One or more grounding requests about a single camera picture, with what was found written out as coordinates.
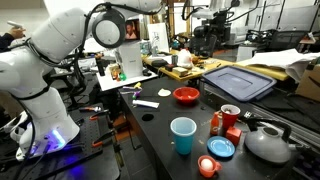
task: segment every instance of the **monitor screen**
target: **monitor screen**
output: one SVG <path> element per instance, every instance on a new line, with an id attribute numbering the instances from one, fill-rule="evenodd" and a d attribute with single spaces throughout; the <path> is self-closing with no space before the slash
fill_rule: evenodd
<path id="1" fill-rule="evenodd" d="M 126 21 L 126 41 L 140 40 L 139 19 Z"/>

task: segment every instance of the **chair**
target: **chair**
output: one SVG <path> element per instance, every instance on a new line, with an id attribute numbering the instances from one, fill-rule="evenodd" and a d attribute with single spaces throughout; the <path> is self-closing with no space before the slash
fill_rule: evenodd
<path id="1" fill-rule="evenodd" d="M 51 74 L 47 81 L 52 87 L 55 87 L 60 93 L 66 92 L 69 98 L 64 99 L 64 101 L 70 99 L 71 105 L 67 107 L 68 111 L 78 109 L 87 103 L 79 103 L 81 99 L 88 95 L 81 95 L 86 90 L 87 81 L 83 76 L 78 62 L 74 64 L 74 71 L 67 73 Z"/>
<path id="2" fill-rule="evenodd" d="M 297 48 L 300 41 L 307 35 L 306 31 L 281 31 L 275 32 L 270 42 L 252 51 L 252 57 L 257 52 L 283 51 Z"/>
<path id="3" fill-rule="evenodd" d="M 217 37 L 213 34 L 195 36 L 190 39 L 189 50 L 196 56 L 212 57 L 216 41 Z"/>

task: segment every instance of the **person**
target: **person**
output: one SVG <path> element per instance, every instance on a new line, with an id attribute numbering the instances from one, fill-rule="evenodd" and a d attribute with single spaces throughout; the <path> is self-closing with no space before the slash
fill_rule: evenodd
<path id="1" fill-rule="evenodd" d="M 25 29 L 13 27 L 3 36 L 0 36 L 0 53 L 10 51 L 8 47 L 12 41 L 24 37 L 24 31 Z M 6 110 L 11 119 L 19 116 L 24 111 L 19 102 L 6 91 L 0 91 L 0 106 Z"/>
<path id="2" fill-rule="evenodd" d="M 137 39 L 136 34 L 133 32 L 133 25 L 131 23 L 127 24 L 126 29 L 127 29 L 126 39 Z"/>

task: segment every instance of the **gray kettle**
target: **gray kettle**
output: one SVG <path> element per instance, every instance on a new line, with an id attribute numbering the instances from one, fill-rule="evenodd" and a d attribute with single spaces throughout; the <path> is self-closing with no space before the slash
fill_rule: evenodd
<path id="1" fill-rule="evenodd" d="M 282 136 L 270 127 L 257 127 L 257 122 L 266 122 L 284 129 Z M 274 164 L 285 164 L 291 158 L 288 140 L 291 127 L 283 122 L 265 119 L 249 118 L 246 120 L 250 132 L 245 137 L 245 145 L 256 156 Z"/>

